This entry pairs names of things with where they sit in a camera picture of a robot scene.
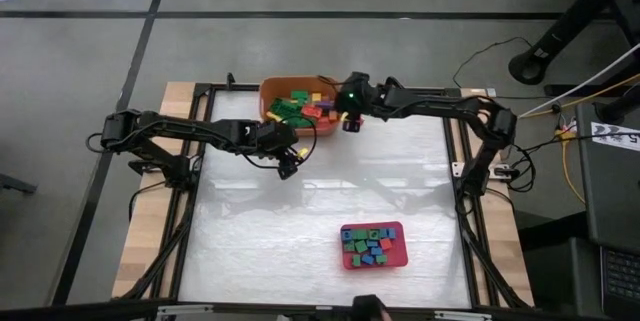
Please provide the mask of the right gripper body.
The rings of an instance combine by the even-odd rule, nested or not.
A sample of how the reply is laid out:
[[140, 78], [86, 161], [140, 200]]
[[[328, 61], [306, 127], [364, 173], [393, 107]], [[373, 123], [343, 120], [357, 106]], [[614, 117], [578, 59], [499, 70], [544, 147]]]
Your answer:
[[353, 71], [342, 83], [334, 101], [335, 110], [355, 118], [360, 115], [380, 117], [381, 89], [369, 83], [370, 76]]

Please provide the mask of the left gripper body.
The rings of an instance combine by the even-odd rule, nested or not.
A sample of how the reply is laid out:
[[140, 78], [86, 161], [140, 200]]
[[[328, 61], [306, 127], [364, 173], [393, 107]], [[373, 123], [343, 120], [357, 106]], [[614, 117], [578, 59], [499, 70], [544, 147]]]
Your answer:
[[276, 121], [260, 123], [256, 128], [255, 141], [255, 155], [277, 160], [279, 165], [289, 165], [291, 158], [298, 157], [292, 151], [293, 145], [298, 142], [298, 137], [295, 130], [285, 123]]

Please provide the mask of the orange plastic bin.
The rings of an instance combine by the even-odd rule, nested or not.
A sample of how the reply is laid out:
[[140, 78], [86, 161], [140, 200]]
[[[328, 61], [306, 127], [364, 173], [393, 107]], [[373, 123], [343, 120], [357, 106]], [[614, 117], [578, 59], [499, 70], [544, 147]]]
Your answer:
[[[292, 103], [297, 103], [302, 107], [304, 105], [315, 106], [317, 102], [311, 100], [312, 93], [320, 93], [322, 95], [321, 101], [332, 101], [334, 103], [336, 94], [340, 90], [341, 86], [330, 77], [326, 76], [273, 76], [265, 79], [259, 86], [259, 112], [264, 121], [274, 121], [269, 119], [265, 114], [269, 111], [269, 107], [276, 98], [284, 99]], [[309, 93], [309, 99], [306, 102], [300, 102], [291, 98], [291, 92], [294, 90], [304, 90]], [[323, 110], [322, 117], [328, 117], [331, 110]], [[337, 127], [340, 122], [340, 113], [337, 122]], [[331, 133], [319, 133], [316, 127], [313, 128], [299, 128], [295, 129], [296, 134], [299, 137], [320, 137], [329, 136], [333, 134], [336, 129]]]

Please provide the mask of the red plastic tray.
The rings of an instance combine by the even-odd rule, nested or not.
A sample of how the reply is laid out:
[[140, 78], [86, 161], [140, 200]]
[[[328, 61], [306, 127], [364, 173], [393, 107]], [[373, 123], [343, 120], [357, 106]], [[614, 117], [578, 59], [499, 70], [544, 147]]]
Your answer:
[[[356, 250], [354, 252], [344, 252], [343, 251], [343, 245], [346, 242], [349, 241], [342, 241], [341, 240], [341, 231], [342, 230], [350, 230], [351, 231], [351, 235], [352, 235], [352, 230], [359, 230], [359, 233], [361, 230], [367, 230], [369, 232], [370, 229], [378, 229], [380, 230], [381, 228], [386, 228], [387, 230], [389, 228], [394, 228], [396, 230], [396, 239], [390, 239], [389, 236], [387, 237], [387, 239], [390, 239], [392, 242], [392, 248], [388, 249], [388, 250], [383, 250], [380, 246], [380, 240], [381, 238], [379, 237], [378, 244], [379, 247], [383, 250], [383, 254], [382, 255], [386, 255], [388, 257], [387, 263], [386, 264], [377, 264], [376, 260], [374, 262], [373, 265], [367, 265], [365, 263], [362, 262], [361, 260], [361, 266], [360, 267], [354, 267], [352, 265], [352, 256], [353, 255], [360, 255], [361, 257], [363, 255], [371, 255], [374, 257], [374, 255], [371, 254], [371, 249], [368, 247], [368, 250], [364, 253], [358, 253]], [[394, 267], [404, 267], [408, 264], [408, 253], [407, 253], [407, 246], [406, 246], [406, 241], [405, 241], [405, 233], [404, 233], [404, 228], [402, 226], [402, 224], [398, 221], [390, 221], [390, 222], [378, 222], [378, 223], [361, 223], [361, 224], [346, 224], [343, 225], [339, 231], [339, 235], [340, 235], [340, 241], [342, 244], [342, 261], [343, 261], [343, 266], [345, 269], [347, 270], [357, 270], [357, 269], [372, 269], [372, 268], [394, 268]]]

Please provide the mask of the wooden table side board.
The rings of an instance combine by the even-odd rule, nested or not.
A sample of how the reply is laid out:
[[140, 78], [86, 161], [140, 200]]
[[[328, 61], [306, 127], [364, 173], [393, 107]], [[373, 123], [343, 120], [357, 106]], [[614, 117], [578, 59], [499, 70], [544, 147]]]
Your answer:
[[[474, 135], [469, 126], [463, 126], [459, 121], [451, 121], [456, 145], [458, 161], [465, 161], [468, 154], [475, 156], [481, 140]], [[491, 179], [487, 184], [487, 191], [478, 202], [466, 201], [466, 206], [474, 204], [474, 213], [468, 215], [473, 231], [482, 238], [491, 260], [505, 278], [508, 285], [520, 299], [529, 306], [534, 306], [530, 281], [521, 249], [520, 238], [515, 221], [512, 196], [506, 181]], [[508, 306], [504, 298], [498, 294], [495, 286], [489, 285], [482, 266], [474, 255], [472, 256], [474, 277], [478, 289], [478, 303], [480, 305]]]
[[[180, 118], [201, 117], [206, 106], [199, 103], [196, 84], [169, 82], [159, 107], [159, 113]], [[132, 219], [118, 266], [112, 296], [120, 298], [149, 269], [161, 248], [179, 223], [188, 196], [177, 196], [164, 185], [164, 176], [152, 171], [142, 176], [141, 193], [133, 203]]]

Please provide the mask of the person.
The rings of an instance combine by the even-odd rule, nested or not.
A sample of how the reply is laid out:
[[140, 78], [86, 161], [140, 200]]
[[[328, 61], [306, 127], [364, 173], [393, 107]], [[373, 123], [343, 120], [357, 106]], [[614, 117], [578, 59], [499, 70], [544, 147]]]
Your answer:
[[351, 321], [392, 321], [386, 305], [375, 295], [355, 296], [350, 311]]

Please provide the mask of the black stand base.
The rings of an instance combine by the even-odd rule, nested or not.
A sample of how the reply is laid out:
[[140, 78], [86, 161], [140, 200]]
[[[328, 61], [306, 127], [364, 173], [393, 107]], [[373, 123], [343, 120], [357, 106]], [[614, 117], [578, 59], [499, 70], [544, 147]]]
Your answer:
[[526, 85], [538, 85], [548, 66], [596, 17], [615, 0], [576, 0], [546, 33], [508, 64], [511, 76]]

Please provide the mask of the dark grey cabinet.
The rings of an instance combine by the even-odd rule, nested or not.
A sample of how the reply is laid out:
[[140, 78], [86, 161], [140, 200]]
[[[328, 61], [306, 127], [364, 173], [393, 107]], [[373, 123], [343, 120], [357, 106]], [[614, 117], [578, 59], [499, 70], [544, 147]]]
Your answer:
[[600, 249], [584, 211], [518, 230], [534, 301], [544, 311], [603, 319]]

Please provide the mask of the white paper label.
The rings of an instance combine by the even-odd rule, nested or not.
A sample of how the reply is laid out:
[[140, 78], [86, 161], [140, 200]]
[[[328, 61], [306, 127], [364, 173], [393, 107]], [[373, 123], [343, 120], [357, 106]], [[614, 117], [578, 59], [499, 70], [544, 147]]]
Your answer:
[[640, 152], [640, 130], [592, 122], [591, 135], [595, 143]]

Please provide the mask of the black stand leg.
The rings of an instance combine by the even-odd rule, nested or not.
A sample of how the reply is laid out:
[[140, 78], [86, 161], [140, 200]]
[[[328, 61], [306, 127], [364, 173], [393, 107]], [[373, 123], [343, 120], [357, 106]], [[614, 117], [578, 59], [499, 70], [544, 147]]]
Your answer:
[[640, 108], [640, 86], [632, 87], [623, 96], [609, 104], [595, 103], [594, 107], [600, 121], [620, 124], [627, 114]]

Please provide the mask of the black floor object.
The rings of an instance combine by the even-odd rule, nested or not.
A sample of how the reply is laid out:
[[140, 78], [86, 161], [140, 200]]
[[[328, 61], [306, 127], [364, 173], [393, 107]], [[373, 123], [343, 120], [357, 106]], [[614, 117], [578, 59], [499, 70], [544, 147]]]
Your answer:
[[0, 190], [14, 190], [25, 194], [33, 194], [37, 186], [0, 173]]

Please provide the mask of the black equipment case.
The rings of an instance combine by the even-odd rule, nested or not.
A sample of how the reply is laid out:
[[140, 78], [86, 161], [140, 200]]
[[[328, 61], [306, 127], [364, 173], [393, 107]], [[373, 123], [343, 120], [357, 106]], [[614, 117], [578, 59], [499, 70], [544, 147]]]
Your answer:
[[[640, 256], [640, 152], [593, 142], [591, 123], [604, 123], [593, 105], [578, 107], [576, 117], [589, 239], [600, 250]], [[640, 130], [640, 118], [617, 126]]]

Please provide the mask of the black keyboard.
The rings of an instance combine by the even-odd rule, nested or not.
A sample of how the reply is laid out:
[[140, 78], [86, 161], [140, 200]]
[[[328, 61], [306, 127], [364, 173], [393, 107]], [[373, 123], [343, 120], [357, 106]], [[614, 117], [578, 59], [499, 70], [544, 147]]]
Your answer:
[[602, 247], [603, 312], [617, 321], [640, 321], [640, 256]]

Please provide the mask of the black aluminium table frame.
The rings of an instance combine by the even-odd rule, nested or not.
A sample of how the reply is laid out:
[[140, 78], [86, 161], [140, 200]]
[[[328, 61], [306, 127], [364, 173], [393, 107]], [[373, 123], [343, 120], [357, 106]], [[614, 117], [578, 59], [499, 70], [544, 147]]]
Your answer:
[[[231, 83], [229, 86], [229, 89], [227, 89], [227, 84], [215, 84], [215, 83], [195, 83], [196, 84], [196, 95], [197, 97], [200, 99], [199, 103], [200, 104], [204, 104], [206, 106], [206, 109], [204, 111], [204, 115], [201, 117], [196, 117], [196, 118], [204, 118], [205, 116], [211, 116], [213, 114], [213, 108], [215, 106], [215, 97], [216, 97], [216, 93], [220, 93], [220, 92], [258, 92], [259, 90], [259, 85], [258, 84], [233, 84]], [[442, 119], [441, 123], [442, 123], [442, 129], [444, 132], [444, 140], [447, 146], [447, 152], [448, 152], [448, 159], [453, 160], [453, 161], [458, 161], [457, 157], [456, 157], [456, 145], [455, 145], [455, 139], [454, 139], [454, 131], [453, 128], [451, 126], [451, 121], [454, 121], [453, 119]], [[192, 144], [189, 143], [189, 141], [183, 141], [182, 143], [179, 143], [179, 141], [170, 141], [169, 139], [164, 140], [161, 139], [160, 141], [160, 146], [164, 147], [166, 146], [168, 148], [169, 151], [173, 152], [173, 151], [178, 151], [178, 149], [180, 149], [180, 153], [187, 153], [189, 155], [191, 154], [196, 154], [196, 155], [200, 155], [203, 156], [205, 155], [205, 146], [204, 144], [200, 145], [198, 144], [198, 147], [196, 150], [196, 146], [193, 146]], [[195, 190], [196, 186], [193, 186], [194, 189], [190, 191], [190, 193], [185, 194], [188, 196], [187, 202], [185, 204], [184, 209], [186, 208], [186, 206], [189, 206], [191, 204], [195, 205], [195, 198], [197, 196], [197, 190]], [[466, 201], [475, 201], [478, 202], [479, 199], [481, 198], [467, 198], [464, 199]], [[477, 238], [478, 240], [478, 244], [482, 244], [484, 245], [482, 242], [482, 238], [478, 238], [476, 235], [476, 231], [473, 231], [470, 225], [470, 222], [468, 220], [468, 215], [466, 216], [466, 223], [468, 223], [469, 225], [469, 234], [471, 234], [471, 232], [473, 232], [474, 237]], [[458, 307], [457, 309], [473, 309], [473, 310], [480, 310], [480, 309], [489, 309], [490, 311], [493, 310], [493, 312], [498, 312], [496, 310], [501, 310], [501, 312], [507, 312], [509, 310], [516, 310], [516, 311], [534, 311], [534, 306], [529, 306], [526, 302], [524, 302], [522, 299], [520, 299], [518, 297], [518, 295], [514, 292], [514, 290], [508, 285], [507, 281], [505, 280], [505, 278], [501, 275], [500, 271], [496, 268], [496, 266], [494, 265], [494, 263], [491, 260], [491, 265], [493, 267], [495, 267], [496, 272], [494, 273], [500, 273], [500, 277], [503, 278], [503, 280], [494, 280], [492, 279], [492, 275], [489, 273], [489, 271], [485, 270], [485, 265], [482, 264], [480, 258], [477, 256], [477, 252], [475, 249], [473, 249], [469, 244], [468, 240], [465, 238], [465, 233], [464, 233], [464, 225], [460, 226], [461, 223], [464, 223], [464, 221], [460, 221], [462, 218], [461, 215], [459, 214], [455, 214], [456, 217], [456, 221], [458, 222], [458, 226], [459, 228], [462, 227], [462, 241], [459, 241], [458, 243], [460, 244], [461, 247], [461, 252], [462, 252], [462, 260], [463, 260], [463, 266], [465, 267], [465, 282], [467, 283], [467, 288], [468, 291], [470, 292], [470, 302], [471, 302], [471, 306], [469, 307]], [[159, 270], [159, 274], [157, 275], [157, 280], [156, 281], [151, 281], [150, 285], [148, 286], [148, 288], [143, 292], [142, 294], [142, 300], [147, 300], [147, 299], [178, 299], [178, 293], [180, 291], [180, 285], [178, 285], [179, 281], [181, 282], [182, 280], [182, 270], [184, 269], [184, 264], [185, 262], [183, 262], [183, 259], [186, 259], [186, 256], [183, 255], [183, 253], [186, 255], [186, 250], [188, 248], [188, 241], [190, 239], [190, 232], [189, 230], [185, 230], [184, 235], [182, 236], [182, 238], [180, 239], [180, 241], [176, 244], [176, 246], [174, 247], [174, 250], [171, 251], [171, 253], [169, 254], [167, 261], [165, 261], [165, 264], [163, 264], [163, 266], [161, 267], [161, 269]], [[486, 247], [484, 246], [478, 246], [478, 251], [482, 251], [484, 250], [484, 252], [486, 253], [486, 257], [487, 258], [491, 258], [490, 254], [487, 252], [488, 250], [486, 249]], [[487, 280], [489, 281], [489, 285], [493, 285], [495, 286], [495, 289], [497, 290], [498, 294], [501, 295], [504, 300], [506, 301], [507, 305], [506, 307], [502, 307], [499, 305], [480, 305], [478, 303], [478, 289], [477, 289], [477, 285], [476, 285], [476, 281], [475, 281], [475, 277], [474, 277], [474, 269], [473, 269], [473, 260], [472, 260], [472, 256], [476, 256], [477, 259], [479, 260], [483, 271], [486, 273], [485, 276], [487, 276]], [[349, 307], [342, 305], [342, 304], [338, 304], [336, 302], [333, 302], [333, 304], [331, 302], [307, 302], [307, 303], [301, 303], [301, 302], [296, 302], [293, 303], [292, 302], [276, 302], [276, 303], [231, 303], [231, 302], [208, 302], [207, 304], [212, 304], [214, 306], [214, 310], [213, 312], [227, 312], [227, 313], [240, 313], [241, 311], [243, 312], [247, 312], [247, 313], [275, 313], [276, 311], [279, 312], [284, 312], [285, 314], [294, 314], [294, 315], [301, 315], [301, 314], [313, 314], [313, 315], [324, 315], [324, 314], [332, 314], [332, 315], [338, 315], [338, 314], [345, 314], [348, 311], [346, 311]]]

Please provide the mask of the silver frame bracket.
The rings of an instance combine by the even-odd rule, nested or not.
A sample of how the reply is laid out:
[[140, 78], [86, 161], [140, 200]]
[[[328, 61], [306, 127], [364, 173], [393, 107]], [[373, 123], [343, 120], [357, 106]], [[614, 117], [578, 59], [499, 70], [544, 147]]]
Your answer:
[[439, 321], [493, 321], [489, 314], [443, 310], [435, 311], [434, 319]]
[[165, 305], [157, 309], [158, 317], [173, 317], [188, 314], [212, 313], [214, 306], [210, 304]]

